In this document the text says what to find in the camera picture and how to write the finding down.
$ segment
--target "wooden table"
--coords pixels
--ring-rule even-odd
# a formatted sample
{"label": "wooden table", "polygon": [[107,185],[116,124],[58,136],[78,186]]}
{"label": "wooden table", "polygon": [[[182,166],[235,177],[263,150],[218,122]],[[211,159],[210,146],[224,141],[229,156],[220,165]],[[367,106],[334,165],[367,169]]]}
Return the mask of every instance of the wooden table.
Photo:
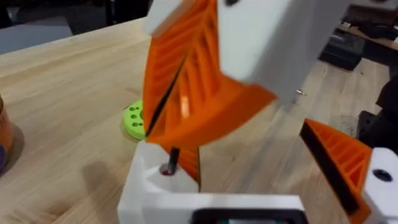
{"label": "wooden table", "polygon": [[[0,178],[0,223],[117,223],[137,144],[121,118],[142,97],[149,47],[142,22],[0,55],[0,90],[16,129],[15,154]],[[368,60],[352,73],[317,62],[306,96],[275,102],[202,147],[202,191],[299,194],[310,223],[344,223],[298,133],[309,117],[354,135],[359,112],[378,111],[387,80],[388,68]]]}

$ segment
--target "orange container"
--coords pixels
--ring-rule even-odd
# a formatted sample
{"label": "orange container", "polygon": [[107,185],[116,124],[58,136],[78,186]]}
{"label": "orange container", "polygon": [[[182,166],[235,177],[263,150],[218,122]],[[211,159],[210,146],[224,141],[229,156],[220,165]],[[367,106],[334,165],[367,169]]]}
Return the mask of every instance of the orange container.
{"label": "orange container", "polygon": [[8,154],[12,147],[14,133],[8,119],[4,102],[0,96],[0,170],[7,164]]}

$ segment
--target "blurry orange part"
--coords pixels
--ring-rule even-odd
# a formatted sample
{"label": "blurry orange part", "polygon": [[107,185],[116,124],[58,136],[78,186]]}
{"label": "blurry orange part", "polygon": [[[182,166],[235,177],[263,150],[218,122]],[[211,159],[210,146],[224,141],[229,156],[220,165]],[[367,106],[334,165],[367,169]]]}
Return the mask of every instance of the blurry orange part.
{"label": "blurry orange part", "polygon": [[[332,177],[335,176],[335,173],[328,173],[331,172],[330,166],[325,166],[328,163],[328,159],[336,167],[337,172],[348,186],[348,189],[357,204],[355,211],[347,214],[350,223],[364,223],[370,214],[370,209],[362,198],[361,192],[364,187],[366,174],[368,173],[372,149],[345,133],[311,119],[305,120],[300,135],[311,150],[315,160],[332,188],[333,182],[337,180],[335,177]],[[321,144],[321,149],[314,144],[314,140]],[[325,160],[324,157],[319,156],[320,153],[326,153],[328,159]],[[333,188],[333,190],[337,197],[339,197],[339,193],[337,191],[341,189]]]}
{"label": "blurry orange part", "polygon": [[194,179],[199,172],[198,146],[238,128],[275,99],[258,85],[242,84],[220,72],[216,2],[197,0],[166,32],[152,39],[144,80],[143,116],[148,131],[148,121],[176,78],[147,141],[166,151],[179,147],[180,165]]}

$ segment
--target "green disc with holes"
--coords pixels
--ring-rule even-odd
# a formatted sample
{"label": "green disc with holes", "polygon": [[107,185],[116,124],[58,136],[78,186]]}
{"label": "green disc with holes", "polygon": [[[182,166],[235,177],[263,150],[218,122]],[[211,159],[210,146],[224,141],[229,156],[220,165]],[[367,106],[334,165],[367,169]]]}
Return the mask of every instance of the green disc with holes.
{"label": "green disc with holes", "polygon": [[124,110],[123,121],[124,128],[132,137],[138,140],[145,139],[142,101],[137,101]]}

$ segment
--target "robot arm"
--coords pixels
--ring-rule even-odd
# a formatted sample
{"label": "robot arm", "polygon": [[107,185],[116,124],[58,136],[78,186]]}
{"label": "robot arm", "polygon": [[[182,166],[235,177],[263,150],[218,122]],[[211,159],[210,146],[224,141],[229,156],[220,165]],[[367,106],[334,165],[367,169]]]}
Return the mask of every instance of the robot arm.
{"label": "robot arm", "polygon": [[[154,1],[144,26],[153,37],[144,126],[146,141],[155,144],[137,146],[118,207],[121,224],[308,223],[298,196],[199,194],[197,148],[272,100],[289,101],[348,5],[346,0]],[[310,120],[301,136],[351,223],[397,221],[388,200],[398,187],[388,181],[389,175],[398,178],[398,158],[391,151],[372,151]],[[180,148],[179,165],[164,175],[172,147]]]}

